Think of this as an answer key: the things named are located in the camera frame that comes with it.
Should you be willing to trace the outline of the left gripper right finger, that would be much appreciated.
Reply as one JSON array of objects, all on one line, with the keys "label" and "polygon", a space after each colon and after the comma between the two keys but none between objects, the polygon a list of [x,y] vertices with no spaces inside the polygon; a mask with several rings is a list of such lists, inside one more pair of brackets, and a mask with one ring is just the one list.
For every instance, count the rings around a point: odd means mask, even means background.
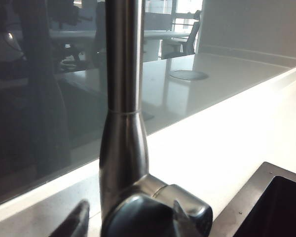
[{"label": "left gripper right finger", "polygon": [[200,233],[189,216],[185,213],[180,203],[173,203],[173,225],[175,237],[199,237]]}]

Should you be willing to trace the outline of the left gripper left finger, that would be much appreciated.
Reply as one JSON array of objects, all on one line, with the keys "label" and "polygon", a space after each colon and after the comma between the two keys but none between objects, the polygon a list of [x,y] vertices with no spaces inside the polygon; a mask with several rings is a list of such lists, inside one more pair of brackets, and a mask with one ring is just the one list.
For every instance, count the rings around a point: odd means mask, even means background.
[{"label": "left gripper left finger", "polygon": [[86,237],[88,235],[90,204],[81,200],[50,237]]}]

